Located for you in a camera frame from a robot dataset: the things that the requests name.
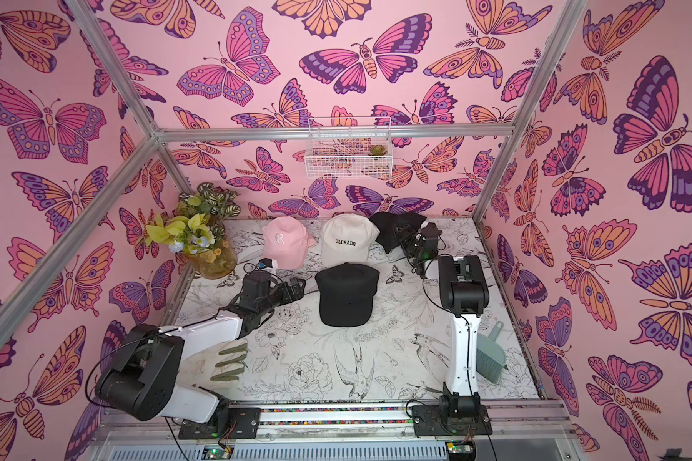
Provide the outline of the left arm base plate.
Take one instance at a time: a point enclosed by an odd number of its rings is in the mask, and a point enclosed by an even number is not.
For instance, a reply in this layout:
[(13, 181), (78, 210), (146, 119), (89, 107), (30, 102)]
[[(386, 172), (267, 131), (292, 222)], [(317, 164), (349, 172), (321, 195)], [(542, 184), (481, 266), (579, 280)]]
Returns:
[(184, 420), (179, 428), (180, 440), (253, 440), (257, 437), (261, 407), (217, 409), (207, 423)]

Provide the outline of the black cap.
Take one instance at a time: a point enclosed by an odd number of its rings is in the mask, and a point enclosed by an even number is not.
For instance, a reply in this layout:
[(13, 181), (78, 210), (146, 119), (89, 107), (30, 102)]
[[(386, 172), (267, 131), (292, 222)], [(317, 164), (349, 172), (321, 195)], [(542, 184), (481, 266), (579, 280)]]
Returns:
[(376, 242), (386, 254), (390, 254), (401, 246), (400, 232), (407, 230), (415, 234), (426, 221), (426, 217), (415, 212), (395, 214), (380, 211), (370, 216), (369, 221), (379, 230)]
[(368, 265), (342, 263), (315, 275), (321, 322), (334, 328), (355, 328), (371, 318), (380, 272)]

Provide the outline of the black cap back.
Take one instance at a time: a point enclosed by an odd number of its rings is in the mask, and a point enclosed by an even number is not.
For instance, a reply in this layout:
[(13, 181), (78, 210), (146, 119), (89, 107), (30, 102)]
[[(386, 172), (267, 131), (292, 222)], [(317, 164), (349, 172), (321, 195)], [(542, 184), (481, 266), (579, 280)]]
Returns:
[(415, 234), (426, 221), (426, 217), (415, 212), (395, 214), (380, 211), (370, 216), (369, 221), (379, 230), (376, 242), (386, 254), (390, 254), (401, 246), (400, 232), (407, 230)]

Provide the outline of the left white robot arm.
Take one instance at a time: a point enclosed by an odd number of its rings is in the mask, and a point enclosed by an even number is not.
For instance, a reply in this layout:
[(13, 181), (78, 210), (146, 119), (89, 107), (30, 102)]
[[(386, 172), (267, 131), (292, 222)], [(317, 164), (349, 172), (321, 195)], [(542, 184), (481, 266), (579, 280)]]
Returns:
[(94, 387), (105, 405), (139, 421), (183, 419), (223, 430), (230, 402), (213, 390), (184, 384), (183, 361), (216, 346), (238, 346), (283, 305), (305, 296), (307, 282), (285, 282), (265, 270), (248, 273), (238, 294), (213, 317), (184, 327), (139, 324), (106, 357), (110, 364)]

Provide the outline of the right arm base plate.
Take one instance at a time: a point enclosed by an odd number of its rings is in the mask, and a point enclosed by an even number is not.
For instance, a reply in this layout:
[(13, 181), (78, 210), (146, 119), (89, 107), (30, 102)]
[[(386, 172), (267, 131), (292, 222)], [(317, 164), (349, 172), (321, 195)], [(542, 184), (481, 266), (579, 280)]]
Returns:
[(417, 437), (490, 436), (493, 428), (486, 406), (477, 392), (460, 394), (443, 384), (437, 403), (409, 400), (405, 413)]

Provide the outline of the white Colorado cap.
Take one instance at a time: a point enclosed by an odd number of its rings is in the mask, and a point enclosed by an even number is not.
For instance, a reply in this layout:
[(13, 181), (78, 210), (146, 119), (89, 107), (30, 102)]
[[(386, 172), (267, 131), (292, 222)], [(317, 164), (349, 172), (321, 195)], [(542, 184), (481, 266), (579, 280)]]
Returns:
[(333, 217), (321, 232), (323, 266), (367, 262), (370, 247), (379, 234), (379, 229), (364, 216), (344, 213)]

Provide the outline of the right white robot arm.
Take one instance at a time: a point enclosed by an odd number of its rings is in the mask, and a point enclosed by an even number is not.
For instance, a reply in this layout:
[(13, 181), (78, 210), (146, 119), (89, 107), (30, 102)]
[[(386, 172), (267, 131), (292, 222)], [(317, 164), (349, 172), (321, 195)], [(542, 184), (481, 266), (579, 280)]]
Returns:
[(452, 317), (451, 357), (447, 360), (440, 403), (451, 415), (457, 415), (461, 405), (477, 405), (480, 399), (479, 326), (490, 302), (482, 261), (477, 255), (454, 257), (441, 253), (438, 244), (442, 231), (431, 222), (420, 228), (397, 224), (392, 232), (422, 282), (437, 282), (439, 299), (430, 303)]

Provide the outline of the pink cap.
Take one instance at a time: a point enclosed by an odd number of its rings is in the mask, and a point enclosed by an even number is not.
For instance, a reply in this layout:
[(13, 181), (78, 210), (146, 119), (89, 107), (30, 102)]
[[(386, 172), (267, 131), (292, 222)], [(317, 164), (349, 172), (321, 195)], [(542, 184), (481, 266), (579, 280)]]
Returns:
[(316, 240), (308, 229), (291, 216), (278, 217), (263, 228), (263, 257), (278, 269), (297, 270), (303, 266)]

